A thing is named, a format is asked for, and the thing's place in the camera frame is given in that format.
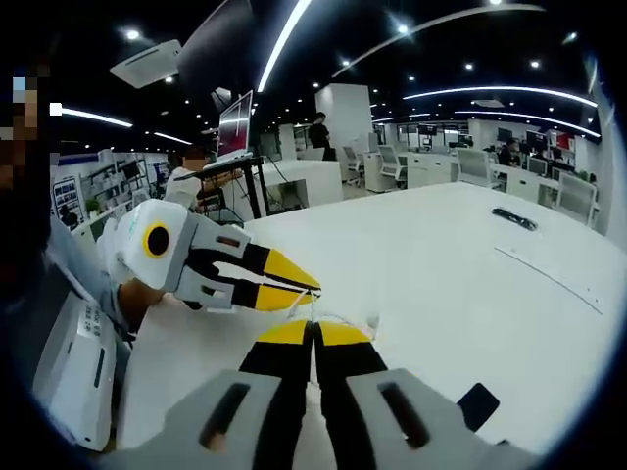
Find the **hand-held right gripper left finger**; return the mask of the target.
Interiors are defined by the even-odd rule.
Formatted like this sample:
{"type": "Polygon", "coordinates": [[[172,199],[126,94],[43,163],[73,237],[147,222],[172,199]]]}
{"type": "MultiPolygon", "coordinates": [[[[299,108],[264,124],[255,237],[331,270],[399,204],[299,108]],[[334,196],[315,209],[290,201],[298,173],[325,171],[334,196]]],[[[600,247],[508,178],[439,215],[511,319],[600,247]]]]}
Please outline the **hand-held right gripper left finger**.
{"type": "Polygon", "coordinates": [[[305,414],[313,327],[263,333],[239,368],[224,370],[167,415],[166,469],[290,469],[305,414]]]}

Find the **person's left hand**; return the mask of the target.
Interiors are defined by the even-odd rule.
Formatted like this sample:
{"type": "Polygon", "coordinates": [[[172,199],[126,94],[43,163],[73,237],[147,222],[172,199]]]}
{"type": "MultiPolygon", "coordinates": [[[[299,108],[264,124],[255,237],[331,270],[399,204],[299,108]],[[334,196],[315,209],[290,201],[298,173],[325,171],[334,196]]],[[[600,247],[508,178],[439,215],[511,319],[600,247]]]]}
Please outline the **person's left hand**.
{"type": "Polygon", "coordinates": [[[136,333],[149,307],[157,305],[165,292],[153,289],[136,278],[118,286],[118,305],[129,333],[136,333]]]}

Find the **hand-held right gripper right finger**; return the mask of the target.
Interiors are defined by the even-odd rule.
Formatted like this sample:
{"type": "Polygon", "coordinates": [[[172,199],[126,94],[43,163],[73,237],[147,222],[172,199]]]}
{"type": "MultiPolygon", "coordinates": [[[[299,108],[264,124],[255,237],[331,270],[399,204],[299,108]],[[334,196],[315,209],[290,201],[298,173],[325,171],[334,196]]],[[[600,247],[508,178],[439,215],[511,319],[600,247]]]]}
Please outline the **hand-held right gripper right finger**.
{"type": "Polygon", "coordinates": [[[357,328],[314,327],[321,411],[340,469],[494,469],[498,447],[461,408],[406,369],[389,368],[357,328]]]}

